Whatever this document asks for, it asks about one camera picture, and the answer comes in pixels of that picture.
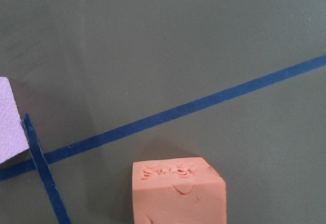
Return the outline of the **orange foam block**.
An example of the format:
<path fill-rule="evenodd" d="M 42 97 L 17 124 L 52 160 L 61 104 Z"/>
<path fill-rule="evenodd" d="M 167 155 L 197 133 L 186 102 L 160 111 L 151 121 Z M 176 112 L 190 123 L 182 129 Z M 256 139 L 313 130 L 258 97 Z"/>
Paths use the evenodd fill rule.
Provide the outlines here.
<path fill-rule="evenodd" d="M 226 183 L 201 157 L 132 165 L 134 223 L 227 223 Z"/>

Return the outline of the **long blue tape strip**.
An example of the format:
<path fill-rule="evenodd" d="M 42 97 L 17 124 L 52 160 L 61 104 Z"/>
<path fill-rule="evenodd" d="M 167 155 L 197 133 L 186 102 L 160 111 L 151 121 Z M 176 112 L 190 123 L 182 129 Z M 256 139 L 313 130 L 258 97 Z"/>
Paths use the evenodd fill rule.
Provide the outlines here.
<path fill-rule="evenodd" d="M 22 125 L 29 144 L 29 151 L 32 160 L 39 173 L 40 179 L 52 205 L 53 211 L 57 217 L 58 223 L 69 224 L 71 223 L 70 217 L 57 189 L 49 164 L 43 155 L 38 136 L 29 114 L 24 115 Z"/>

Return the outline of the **pink foam block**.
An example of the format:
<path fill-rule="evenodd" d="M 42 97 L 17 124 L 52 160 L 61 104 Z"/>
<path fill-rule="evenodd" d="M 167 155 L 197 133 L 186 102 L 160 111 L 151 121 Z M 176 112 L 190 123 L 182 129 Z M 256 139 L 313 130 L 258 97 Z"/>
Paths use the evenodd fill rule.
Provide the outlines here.
<path fill-rule="evenodd" d="M 28 148 L 10 82 L 1 77 L 1 163 Z"/>

